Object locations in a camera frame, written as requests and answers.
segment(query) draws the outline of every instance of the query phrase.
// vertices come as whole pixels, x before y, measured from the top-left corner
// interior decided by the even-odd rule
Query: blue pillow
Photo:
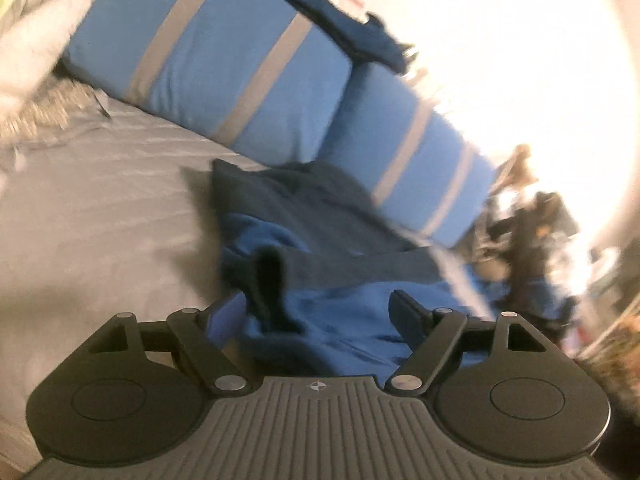
[[[351,71],[284,0],[96,0],[63,60],[111,96],[269,165],[316,157]]]
[[[357,66],[319,159],[354,176],[397,224],[453,246],[474,222],[495,170],[391,70]]]

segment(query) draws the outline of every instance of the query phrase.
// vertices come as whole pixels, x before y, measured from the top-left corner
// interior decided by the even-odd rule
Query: mattress
[[[136,108],[105,109],[27,152],[0,200],[0,460],[19,470],[40,457],[28,395],[94,330],[117,312],[158,320],[218,298],[209,161],[260,168]]]

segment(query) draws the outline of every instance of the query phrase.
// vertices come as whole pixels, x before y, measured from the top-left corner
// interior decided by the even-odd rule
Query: white wall
[[[621,203],[640,130],[613,0],[365,0],[418,43],[487,151],[530,142],[546,187],[594,235]]]

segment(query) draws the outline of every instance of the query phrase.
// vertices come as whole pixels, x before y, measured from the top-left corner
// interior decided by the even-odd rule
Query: crosshair circle logo
[[[309,387],[315,392],[321,392],[325,388],[328,388],[328,386],[321,381],[314,381],[309,385]]]

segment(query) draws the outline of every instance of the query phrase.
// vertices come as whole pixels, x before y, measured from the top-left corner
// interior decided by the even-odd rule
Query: blue cushion
[[[495,170],[380,64],[357,66],[319,158],[354,176],[387,218],[452,246],[474,222]]]
[[[96,0],[63,60],[111,96],[216,140],[296,11],[284,0],[204,0],[135,102],[134,72],[176,1]],[[218,140],[263,164],[312,160],[350,71],[346,55],[311,26],[239,134]]]

